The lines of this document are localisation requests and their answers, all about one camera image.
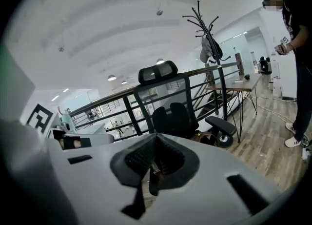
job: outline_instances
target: black pants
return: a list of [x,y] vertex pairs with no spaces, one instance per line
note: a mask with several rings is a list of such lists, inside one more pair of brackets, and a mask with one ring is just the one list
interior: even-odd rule
[[295,139],[301,141],[308,129],[312,115],[312,68],[296,59],[297,68],[297,116],[293,123]]

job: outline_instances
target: wooden floor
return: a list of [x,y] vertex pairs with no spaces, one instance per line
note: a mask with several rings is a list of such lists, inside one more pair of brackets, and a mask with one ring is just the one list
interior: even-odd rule
[[[258,97],[275,98],[269,90],[269,80],[269,76],[262,76],[256,87]],[[284,191],[298,182],[305,172],[306,165],[301,159],[302,147],[287,148],[284,141],[293,136],[292,132],[285,128],[285,122],[260,106],[292,121],[296,117],[296,102],[258,99],[256,115],[252,103],[246,99],[241,142],[238,143],[237,135],[234,135],[234,143],[226,150]],[[234,118],[236,125],[239,125],[239,111],[234,112]],[[234,123],[232,116],[228,121]],[[142,188],[145,205],[150,207],[156,198],[148,191],[148,177],[142,181]]]

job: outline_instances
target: white sneaker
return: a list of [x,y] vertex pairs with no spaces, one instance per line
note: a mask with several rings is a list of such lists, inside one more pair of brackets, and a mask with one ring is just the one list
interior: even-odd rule
[[293,134],[296,134],[296,131],[293,129],[292,123],[285,123],[285,127],[290,130]]
[[292,137],[288,140],[285,141],[285,145],[288,147],[288,148],[293,148],[293,147],[296,147],[298,145],[301,145],[301,142],[298,142],[295,137]]

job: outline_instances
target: bag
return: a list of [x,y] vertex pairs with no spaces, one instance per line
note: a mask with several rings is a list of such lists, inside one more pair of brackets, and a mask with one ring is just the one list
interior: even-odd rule
[[205,131],[205,132],[200,132],[198,131],[197,133],[195,133],[190,140],[194,141],[194,142],[201,142],[202,139],[205,140],[205,143],[207,143],[206,141],[209,140],[208,136],[213,136],[213,134],[211,132]]

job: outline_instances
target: chair armrest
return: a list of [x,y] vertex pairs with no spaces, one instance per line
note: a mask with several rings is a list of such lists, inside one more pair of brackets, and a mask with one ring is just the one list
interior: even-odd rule
[[232,136],[236,132],[236,127],[224,119],[218,117],[207,117],[205,118],[205,121],[212,125],[213,128],[217,128],[227,136]]

